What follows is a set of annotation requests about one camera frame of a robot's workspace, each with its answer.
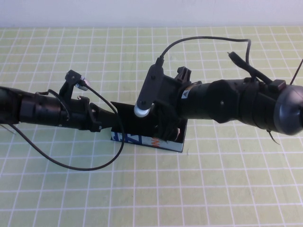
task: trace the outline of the table surface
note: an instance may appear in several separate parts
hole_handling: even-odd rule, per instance
[[[252,39],[250,63],[288,83],[303,58],[303,26],[183,28],[1,28],[0,85],[59,91],[68,70],[110,101],[134,104],[148,68],[182,37]],[[192,81],[249,76],[227,52],[246,43],[200,40],[171,49],[166,75]],[[296,84],[303,85],[303,70]],[[76,90],[108,109],[91,92]],[[118,151],[101,133],[21,123],[43,151],[78,167]],[[190,120],[183,153],[126,144],[110,166],[77,172],[48,162],[19,135],[0,128],[0,226],[302,226],[303,134],[268,133],[239,122]]]

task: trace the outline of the black tube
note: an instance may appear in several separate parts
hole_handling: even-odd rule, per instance
[[[268,131],[294,135],[303,130],[303,87],[275,80],[219,80],[186,88],[178,114],[186,119],[238,120]]]

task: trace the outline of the black cable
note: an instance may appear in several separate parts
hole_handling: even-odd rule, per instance
[[[246,56],[245,56],[245,61],[247,64],[249,64],[249,56],[250,56],[250,46],[251,46],[251,40],[250,39],[231,39],[231,38],[225,38],[225,37],[216,37],[216,36],[193,36],[193,37],[188,37],[184,39],[179,39],[177,41],[174,41],[172,44],[170,44],[160,55],[161,59],[164,59],[164,55],[169,51],[171,47],[174,45],[188,41],[188,40],[194,40],[194,39],[216,39],[216,40],[225,40],[225,41],[231,41],[231,42],[248,42],[247,44],[247,49],[246,49]]]
[[[40,148],[38,148],[23,132],[20,131],[20,129],[18,129],[15,125],[9,123],[9,122],[5,122],[5,120],[3,119],[3,122],[5,122],[6,124],[8,124],[10,127],[12,127],[14,130],[16,130],[16,132],[23,137],[36,151],[38,151],[42,156],[44,156],[45,158],[47,158],[49,161],[64,167],[64,168],[68,168],[68,169],[72,169],[72,170],[78,170],[78,171],[92,171],[92,170],[98,170],[98,169],[102,169],[110,164],[112,164],[120,155],[123,146],[124,146],[124,142],[125,142],[125,133],[124,133],[124,128],[123,128],[123,124],[121,121],[121,118],[119,116],[119,114],[117,113],[117,111],[114,109],[114,107],[101,95],[99,95],[94,89],[92,89],[91,87],[89,87],[87,84],[84,85],[85,87],[87,87],[90,91],[92,91],[96,96],[98,96],[101,100],[103,100],[116,114],[117,118],[118,118],[118,122],[119,125],[121,127],[121,132],[122,132],[122,144],[121,147],[118,151],[118,153],[116,154],[116,156],[111,159],[109,162],[107,162],[106,164],[102,165],[102,166],[98,166],[98,167],[94,167],[94,168],[78,168],[78,167],[73,167],[73,166],[68,166],[66,164],[63,164],[61,162],[58,162],[54,159],[52,159],[51,157],[49,157],[47,154],[45,154]]]
[[[294,74],[294,76],[293,76],[293,78],[292,78],[292,81],[290,82],[289,85],[292,85],[292,84],[293,84],[294,79],[295,79],[295,77],[297,76],[297,74],[298,74],[298,72],[299,72],[299,70],[300,70],[300,68],[301,68],[301,66],[302,66],[302,63],[303,63],[303,59],[302,59],[300,65],[299,65],[299,67],[297,68],[297,71],[295,72],[295,74]]]

